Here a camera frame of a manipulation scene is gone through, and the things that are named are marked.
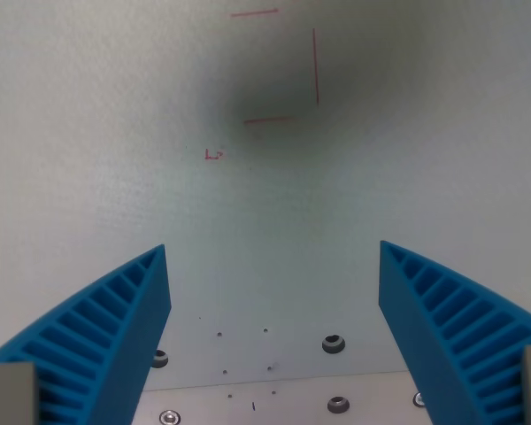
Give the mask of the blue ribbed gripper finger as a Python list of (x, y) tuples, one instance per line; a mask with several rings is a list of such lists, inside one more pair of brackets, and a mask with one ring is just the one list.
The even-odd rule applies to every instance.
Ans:
[(387, 241), (379, 307), (432, 423), (524, 423), (521, 359), (531, 313)]
[(0, 364), (35, 367), (40, 424), (129, 424), (171, 309), (158, 245), (20, 331)]

